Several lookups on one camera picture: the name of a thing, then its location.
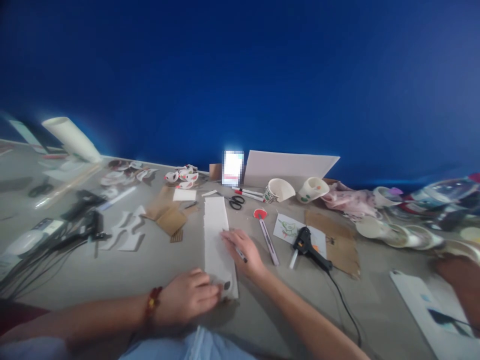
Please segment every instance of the white paper strip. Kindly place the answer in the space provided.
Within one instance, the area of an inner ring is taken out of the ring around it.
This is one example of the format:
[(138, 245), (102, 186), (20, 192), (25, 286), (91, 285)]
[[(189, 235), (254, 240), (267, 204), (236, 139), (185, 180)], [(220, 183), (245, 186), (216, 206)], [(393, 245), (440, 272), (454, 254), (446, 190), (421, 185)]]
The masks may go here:
[(238, 299), (239, 286), (237, 283), (237, 273), (235, 271), (235, 262), (230, 256), (220, 233), (229, 228), (227, 218), (227, 209), (225, 208), (225, 198), (206, 197), (205, 198), (205, 216), (204, 234), (205, 234), (205, 272), (210, 275), (212, 284), (228, 284), (228, 289), (222, 292), (222, 298)]
[(210, 195), (213, 195), (217, 192), (217, 190), (212, 190), (212, 191), (209, 191), (209, 192), (206, 192), (204, 194), (202, 194), (201, 196), (202, 197), (206, 197), (206, 196), (210, 196)]
[(173, 201), (195, 201), (197, 190), (175, 189)]

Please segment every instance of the hand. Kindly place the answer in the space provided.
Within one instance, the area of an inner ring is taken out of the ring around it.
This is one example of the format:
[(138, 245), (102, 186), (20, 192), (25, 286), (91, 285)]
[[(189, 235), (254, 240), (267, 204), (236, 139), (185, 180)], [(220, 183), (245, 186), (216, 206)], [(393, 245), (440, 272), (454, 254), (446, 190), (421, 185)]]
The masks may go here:
[[(267, 271), (267, 268), (260, 258), (259, 250), (245, 231), (235, 229), (232, 231), (223, 231), (220, 235), (228, 252), (235, 261), (237, 269), (248, 278), (255, 280)], [(235, 250), (235, 246), (245, 255), (248, 260), (247, 262), (242, 260)]]
[(222, 285), (210, 285), (206, 272), (195, 268), (173, 279), (162, 290), (153, 321), (158, 326), (186, 324), (212, 310), (220, 301)]

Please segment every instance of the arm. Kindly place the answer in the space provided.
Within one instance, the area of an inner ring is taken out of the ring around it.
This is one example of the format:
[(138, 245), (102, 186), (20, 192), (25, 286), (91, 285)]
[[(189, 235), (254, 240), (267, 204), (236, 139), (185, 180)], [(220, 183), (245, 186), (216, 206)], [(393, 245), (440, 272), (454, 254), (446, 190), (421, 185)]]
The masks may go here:
[[(260, 259), (257, 247), (244, 231), (224, 231), (221, 235), (237, 268), (278, 306), (315, 358), (368, 359), (338, 328), (268, 271)], [(243, 252), (248, 259), (247, 263), (239, 257), (234, 245)]]
[[(215, 307), (220, 288), (209, 285), (199, 268), (177, 276), (158, 296), (152, 316), (155, 326), (187, 323)], [(123, 331), (135, 331), (147, 320), (148, 294), (88, 302), (54, 311), (18, 325), (0, 338), (0, 345), (36, 337), (63, 339), (70, 350)]]

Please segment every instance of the brown cardboard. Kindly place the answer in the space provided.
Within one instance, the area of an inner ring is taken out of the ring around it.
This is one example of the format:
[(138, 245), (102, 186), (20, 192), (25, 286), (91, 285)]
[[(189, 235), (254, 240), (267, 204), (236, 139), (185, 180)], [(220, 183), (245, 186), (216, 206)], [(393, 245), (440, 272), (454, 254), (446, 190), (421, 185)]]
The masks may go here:
[(357, 242), (352, 231), (320, 213), (305, 211), (305, 224), (325, 233), (328, 260), (337, 269), (360, 278), (360, 260)]
[(222, 164), (210, 164), (210, 181), (217, 181), (222, 178)]
[(180, 243), (184, 239), (184, 230), (178, 229), (175, 233), (171, 236), (170, 242), (171, 243)]
[(143, 215), (145, 218), (148, 218), (153, 221), (157, 221), (159, 217), (165, 212), (166, 207), (172, 203), (174, 198), (175, 188), (173, 186), (164, 185), (155, 200), (153, 200), (145, 210)]
[(178, 210), (178, 206), (171, 204), (156, 221), (168, 235), (172, 236), (187, 222), (187, 217)]

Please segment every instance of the cardboard tube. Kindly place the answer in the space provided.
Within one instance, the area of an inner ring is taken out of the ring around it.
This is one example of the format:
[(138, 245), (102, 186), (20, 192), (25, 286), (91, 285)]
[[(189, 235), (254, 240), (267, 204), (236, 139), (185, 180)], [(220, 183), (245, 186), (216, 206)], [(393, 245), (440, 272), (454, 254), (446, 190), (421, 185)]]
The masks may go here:
[(90, 163), (102, 161), (94, 144), (68, 117), (53, 117), (41, 124), (74, 154)]

